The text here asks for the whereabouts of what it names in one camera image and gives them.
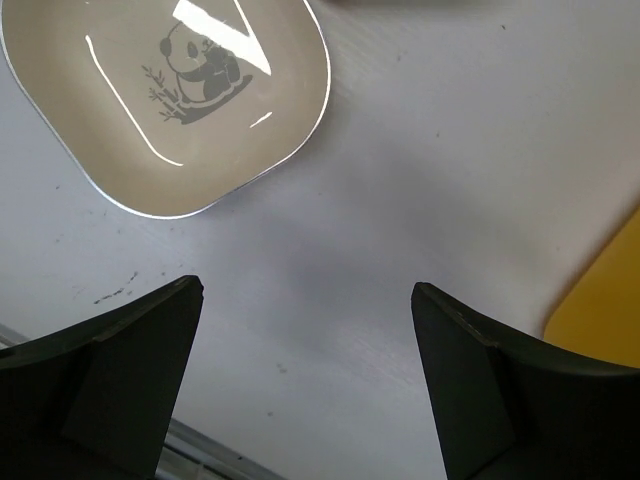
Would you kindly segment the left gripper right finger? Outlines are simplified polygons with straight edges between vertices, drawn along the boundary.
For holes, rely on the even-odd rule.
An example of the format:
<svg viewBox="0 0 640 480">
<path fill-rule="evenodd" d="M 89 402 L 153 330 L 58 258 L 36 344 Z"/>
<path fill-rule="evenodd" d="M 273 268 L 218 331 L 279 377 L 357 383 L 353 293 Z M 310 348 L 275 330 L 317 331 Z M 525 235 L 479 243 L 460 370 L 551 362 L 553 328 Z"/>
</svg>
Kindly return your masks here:
<svg viewBox="0 0 640 480">
<path fill-rule="evenodd" d="M 639 372 L 553 346 L 429 283 L 411 312 L 450 479 L 635 479 Z"/>
</svg>

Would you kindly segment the cream panda plate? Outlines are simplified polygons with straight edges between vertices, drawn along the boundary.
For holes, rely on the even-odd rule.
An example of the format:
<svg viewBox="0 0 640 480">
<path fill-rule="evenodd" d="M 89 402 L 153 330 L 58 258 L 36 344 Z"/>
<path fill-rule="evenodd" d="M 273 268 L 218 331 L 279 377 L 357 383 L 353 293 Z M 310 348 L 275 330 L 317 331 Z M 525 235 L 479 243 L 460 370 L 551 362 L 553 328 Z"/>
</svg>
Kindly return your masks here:
<svg viewBox="0 0 640 480">
<path fill-rule="evenodd" d="M 331 89 L 307 1 L 5 1 L 1 49 L 93 187 L 154 219 L 288 161 Z"/>
</svg>

